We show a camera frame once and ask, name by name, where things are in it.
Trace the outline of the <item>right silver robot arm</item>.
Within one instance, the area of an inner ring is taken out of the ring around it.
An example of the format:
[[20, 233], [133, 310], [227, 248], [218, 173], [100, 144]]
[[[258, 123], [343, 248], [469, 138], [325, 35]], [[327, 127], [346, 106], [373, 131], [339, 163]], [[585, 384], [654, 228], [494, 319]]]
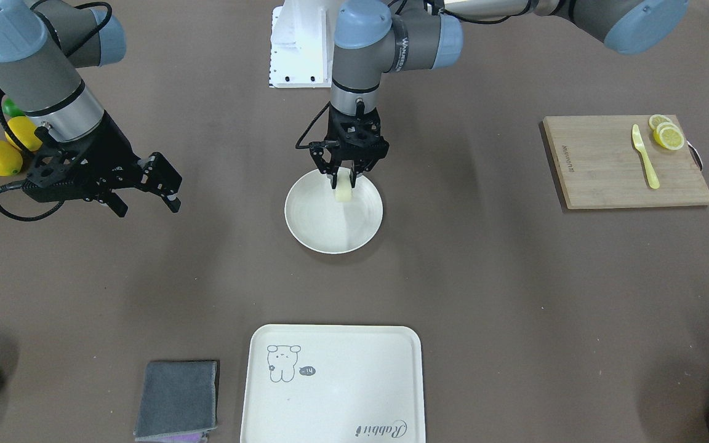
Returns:
[[180, 174], [161, 153], [140, 159], [78, 73], [120, 62], [126, 48], [106, 2], [0, 1], [0, 101], [14, 101], [39, 139], [25, 179], [0, 194], [20, 189], [56, 209], [95, 200], [123, 217], [127, 205], [116, 190], [135, 188], [180, 209]]

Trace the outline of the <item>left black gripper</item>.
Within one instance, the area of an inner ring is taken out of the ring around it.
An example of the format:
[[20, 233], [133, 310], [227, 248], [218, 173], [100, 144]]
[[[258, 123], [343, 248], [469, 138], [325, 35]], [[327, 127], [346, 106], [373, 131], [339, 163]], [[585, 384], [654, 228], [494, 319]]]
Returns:
[[388, 153], [389, 143], [380, 132], [382, 121], [378, 111], [356, 112], [350, 116], [335, 108], [329, 110], [327, 135], [321, 142], [308, 145], [310, 156], [322, 174], [327, 174], [333, 190], [338, 188], [338, 172], [343, 161], [352, 161], [349, 185], [356, 187], [357, 178], [371, 171]]

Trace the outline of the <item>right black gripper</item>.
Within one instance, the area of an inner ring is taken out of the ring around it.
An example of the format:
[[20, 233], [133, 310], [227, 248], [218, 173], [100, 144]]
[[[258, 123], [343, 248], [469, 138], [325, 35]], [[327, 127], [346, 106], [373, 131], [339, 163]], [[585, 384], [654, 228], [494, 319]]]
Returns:
[[89, 134], [58, 142], [44, 127], [36, 128], [42, 141], [23, 182], [23, 192], [37, 202], [99, 200], [119, 218], [129, 207], [114, 189], [136, 188], [157, 194], [172, 213], [180, 210], [175, 196], [182, 177], [159, 152], [140, 159], [109, 114]]

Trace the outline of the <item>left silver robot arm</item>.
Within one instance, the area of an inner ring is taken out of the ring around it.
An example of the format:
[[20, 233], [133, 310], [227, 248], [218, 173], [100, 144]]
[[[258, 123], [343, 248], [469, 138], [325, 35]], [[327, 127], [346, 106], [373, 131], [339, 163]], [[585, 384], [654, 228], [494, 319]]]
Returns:
[[332, 189], [353, 189], [388, 152], [376, 109], [382, 75], [453, 65], [463, 48], [462, 23], [561, 17], [617, 53], [639, 54], [686, 12], [686, 1], [346, 1], [333, 36], [327, 135], [308, 144], [310, 156]]

